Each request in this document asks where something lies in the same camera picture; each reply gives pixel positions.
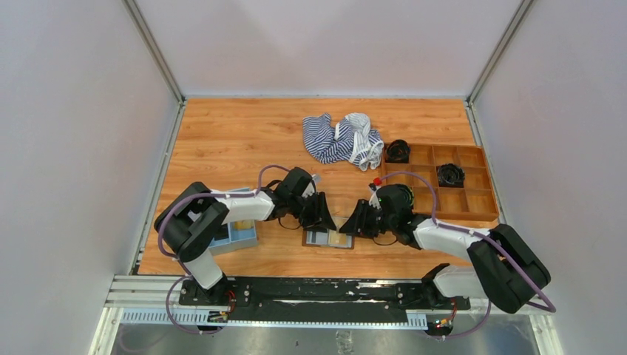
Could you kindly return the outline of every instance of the small box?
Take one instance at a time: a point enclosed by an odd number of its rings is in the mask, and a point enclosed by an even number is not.
[[[249,188],[230,190],[230,192],[250,191]],[[228,223],[226,226],[227,236],[222,239],[214,238],[209,244],[212,255],[220,255],[236,251],[237,249],[251,248],[258,246],[257,230],[253,220],[241,220]]]
[[[348,218],[333,217],[337,229],[346,223]],[[339,233],[338,231],[302,231],[302,246],[325,246],[328,248],[353,249],[355,248],[353,236]]]

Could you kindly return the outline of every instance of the white wall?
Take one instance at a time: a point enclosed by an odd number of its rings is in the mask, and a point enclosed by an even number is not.
[[[85,354],[175,102],[121,1],[0,6],[0,342]]]
[[[627,347],[627,3],[539,0],[480,96],[509,222],[552,273],[565,354]]]
[[[139,0],[187,95],[466,95],[520,0]]]

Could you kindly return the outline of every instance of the blue box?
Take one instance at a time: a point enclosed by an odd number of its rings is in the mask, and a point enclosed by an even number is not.
[[[230,192],[250,191],[249,188],[230,190]],[[227,225],[228,238],[222,240],[212,240],[209,244],[211,255],[220,255],[236,251],[237,249],[251,248],[258,246],[257,230],[253,221],[250,229],[235,229],[234,223]]]

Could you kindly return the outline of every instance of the blue and white striped shirt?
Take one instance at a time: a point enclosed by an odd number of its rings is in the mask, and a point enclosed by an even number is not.
[[[365,171],[370,164],[375,169],[381,163],[383,141],[370,119],[363,113],[346,115],[331,126],[328,113],[302,120],[302,139],[307,151],[320,163],[348,160]]]

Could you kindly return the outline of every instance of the black mounting plate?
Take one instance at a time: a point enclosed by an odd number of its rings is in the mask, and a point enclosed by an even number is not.
[[[183,282],[181,305],[228,305],[228,295],[210,302],[194,280]],[[421,283],[403,280],[301,277],[228,277],[235,293],[230,320],[293,322],[406,322],[406,310],[432,310]],[[458,310],[470,301],[455,298]],[[437,309],[451,311],[447,302]]]

